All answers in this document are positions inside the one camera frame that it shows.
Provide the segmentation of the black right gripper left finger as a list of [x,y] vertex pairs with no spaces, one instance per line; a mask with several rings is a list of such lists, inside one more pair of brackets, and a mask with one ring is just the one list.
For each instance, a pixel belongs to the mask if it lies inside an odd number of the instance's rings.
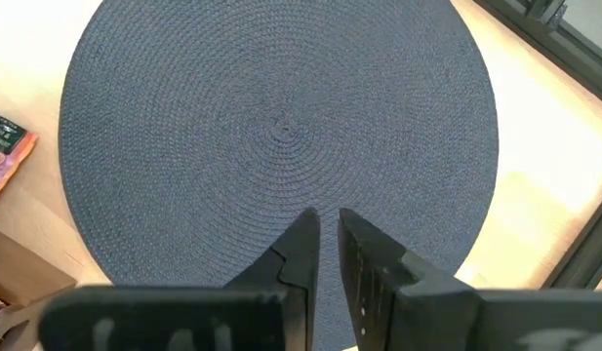
[[311,351],[320,219],[304,210],[222,288],[89,286],[38,324],[44,351]]

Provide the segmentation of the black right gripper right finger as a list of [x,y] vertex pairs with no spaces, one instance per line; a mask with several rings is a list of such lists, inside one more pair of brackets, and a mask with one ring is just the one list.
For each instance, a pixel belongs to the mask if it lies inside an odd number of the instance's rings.
[[602,351],[602,291],[477,290],[350,209],[338,237],[359,351]]

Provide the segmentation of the wooden three-compartment tray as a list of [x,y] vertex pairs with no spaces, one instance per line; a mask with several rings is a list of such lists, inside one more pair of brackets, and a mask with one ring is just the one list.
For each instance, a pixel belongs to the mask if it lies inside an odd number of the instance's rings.
[[0,351],[33,351],[40,315],[76,280],[0,232]]

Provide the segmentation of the orange black-label tea packet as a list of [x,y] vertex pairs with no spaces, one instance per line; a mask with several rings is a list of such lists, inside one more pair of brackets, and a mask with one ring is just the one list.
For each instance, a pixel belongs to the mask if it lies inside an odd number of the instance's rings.
[[0,192],[34,148],[37,135],[0,116]]

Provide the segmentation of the dark blue round mat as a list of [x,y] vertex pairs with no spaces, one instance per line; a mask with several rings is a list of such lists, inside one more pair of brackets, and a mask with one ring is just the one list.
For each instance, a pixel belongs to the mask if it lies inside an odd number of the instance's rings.
[[59,135],[70,212],[117,285],[223,285],[316,209],[314,351],[355,341],[340,209],[455,273],[499,158],[489,75],[450,0],[103,0]]

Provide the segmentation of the black aluminium table frame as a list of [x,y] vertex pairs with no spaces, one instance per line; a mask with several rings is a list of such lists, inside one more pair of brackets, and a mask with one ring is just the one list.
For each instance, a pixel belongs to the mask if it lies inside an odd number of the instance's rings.
[[[602,0],[473,0],[602,100]],[[542,284],[602,283],[602,202]]]

